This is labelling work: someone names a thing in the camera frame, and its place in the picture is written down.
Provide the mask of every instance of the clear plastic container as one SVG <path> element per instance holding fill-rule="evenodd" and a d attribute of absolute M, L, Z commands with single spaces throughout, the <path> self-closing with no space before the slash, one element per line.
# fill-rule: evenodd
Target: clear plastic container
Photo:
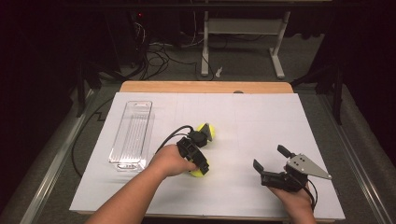
<path fill-rule="evenodd" d="M 140 172 L 146 168 L 154 122 L 150 101 L 126 104 L 108 161 L 118 171 Z"/>

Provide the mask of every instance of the electrical cable on floor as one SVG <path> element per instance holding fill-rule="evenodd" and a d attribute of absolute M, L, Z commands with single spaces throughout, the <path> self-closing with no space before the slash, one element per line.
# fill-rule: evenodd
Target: electrical cable on floor
<path fill-rule="evenodd" d="M 99 118 L 97 121 L 105 121 L 106 119 L 102 119 L 102 112 L 99 112 L 99 110 L 108 102 L 110 102 L 111 100 L 113 100 L 114 97 L 111 97 L 110 99 L 106 100 L 105 102 L 103 102 L 101 105 L 99 105 L 96 110 L 87 118 L 87 121 L 84 123 L 84 125 L 78 130 L 78 134 L 76 135 L 76 139 L 73 143 L 72 149 L 71 149 L 71 159 L 72 159 L 72 163 L 73 163 L 73 168 L 76 172 L 76 174 L 82 178 L 82 174 L 81 172 L 78 170 L 77 165 L 76 165 L 76 161 L 75 161 L 75 147 L 77 144 L 77 141 L 79 139 L 79 137 L 81 136 L 82 131 L 84 131 L 85 127 L 87 126 L 87 124 L 89 123 L 90 119 L 94 116 L 94 115 L 99 115 Z"/>

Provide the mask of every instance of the table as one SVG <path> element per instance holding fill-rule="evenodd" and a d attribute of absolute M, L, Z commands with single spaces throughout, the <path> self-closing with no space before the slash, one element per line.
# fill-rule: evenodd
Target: table
<path fill-rule="evenodd" d="M 195 93 L 212 91 L 215 93 Z M 244 94 L 230 94 L 235 91 Z M 185 124 L 186 120 L 203 120 L 203 115 L 211 117 L 217 133 L 215 140 L 203 149 L 209 160 L 209 173 L 203 178 L 183 174 L 165 179 L 148 209 L 148 216 L 284 220 L 287 215 L 280 201 L 260 185 L 260 176 L 252 167 L 253 159 L 258 159 L 268 171 L 280 172 L 286 159 L 276 151 L 276 146 L 282 142 L 298 150 L 296 153 L 310 155 L 311 160 L 324 168 L 298 95 L 292 93 L 288 83 L 128 81 L 122 85 L 108 113 L 70 210 L 95 211 L 135 175 L 116 172 L 106 161 L 118 127 L 111 120 L 120 120 L 123 106 L 131 96 L 134 100 L 149 98 L 157 105 L 153 109 L 157 126 L 151 135 L 150 152 L 155 151 L 164 134 L 181 126 L 180 123 Z M 212 111 L 207 112 L 202 105 L 210 105 Z M 246 132 L 249 129 L 261 130 Z M 326 192 L 320 195 L 315 213 L 318 220 L 345 218 L 331 181 L 310 179 L 319 192 Z"/>

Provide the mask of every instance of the gray floor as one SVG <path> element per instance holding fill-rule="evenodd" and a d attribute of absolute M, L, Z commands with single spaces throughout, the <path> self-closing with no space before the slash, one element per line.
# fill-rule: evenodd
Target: gray floor
<path fill-rule="evenodd" d="M 283 81 L 290 82 L 308 71 L 321 40 L 322 37 L 303 40 L 297 35 L 283 41 L 279 52 L 286 75 Z M 276 78 L 268 54 L 268 48 L 272 47 L 275 41 L 273 36 L 264 36 L 256 41 L 229 40 L 224 48 L 225 41 L 223 39 L 211 38 L 210 66 L 214 72 L 222 67 L 220 77 L 215 77 L 214 80 L 281 81 Z M 170 62 L 167 70 L 151 79 L 197 79 L 201 64 L 200 47 L 183 49 L 166 47 L 166 52 L 174 60 L 183 63 L 197 63 L 196 69 L 191 64 Z M 161 60 L 153 59 L 151 62 L 160 64 Z M 149 72 L 152 73 L 155 70 L 156 67 L 151 66 Z M 95 98 L 87 108 L 86 114 L 93 113 L 102 102 L 114 96 L 119 88 L 120 83 L 107 81 L 104 87 L 95 93 Z M 294 91 L 299 93 L 319 150 L 329 173 L 333 176 L 332 182 L 346 214 L 346 220 L 336 221 L 336 223 L 392 223 L 390 218 L 396 220 L 395 214 L 392 213 L 396 211 L 396 195 L 394 193 L 396 192 L 396 170 L 371 133 L 359 109 L 355 106 L 347 87 L 343 89 L 342 126 L 334 124 L 329 115 L 328 103 L 331 97 L 316 95 L 312 84 L 301 85 Z M 106 117 L 109 108 L 110 103 L 99 110 L 103 112 L 102 117 Z M 53 159 L 73 129 L 73 125 L 77 121 L 76 113 L 77 107 L 74 105 L 12 196 L 12 200 L 0 216 L 0 223 L 21 222 Z M 98 121 L 97 115 L 93 116 L 76 143 L 76 163 L 81 172 L 84 171 L 91 156 L 103 124 L 103 121 Z M 68 211 L 79 183 L 79 177 L 73 169 L 70 157 L 65 160 L 63 169 L 57 176 L 53 189 L 51 189 L 49 197 L 44 198 L 44 203 L 34 222 L 82 223 L 87 219 L 87 216 Z M 144 220 L 144 223 L 184 223 L 185 221 L 148 218 Z M 190 223 L 199 222 L 199 220 L 190 221 Z"/>

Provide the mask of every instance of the yellow ball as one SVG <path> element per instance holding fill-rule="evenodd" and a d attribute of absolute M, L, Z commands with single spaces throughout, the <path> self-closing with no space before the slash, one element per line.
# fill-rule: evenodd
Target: yellow ball
<path fill-rule="evenodd" d="M 204 125 L 205 125 L 205 123 L 198 126 L 197 131 L 201 131 L 201 129 L 204 127 Z M 213 127 L 213 125 L 209 124 L 209 130 L 210 130 L 210 134 L 212 135 L 212 139 L 214 139 L 215 138 L 215 128 Z"/>
<path fill-rule="evenodd" d="M 198 169 L 196 171 L 190 171 L 190 174 L 195 177 L 203 177 L 204 176 L 200 169 Z"/>

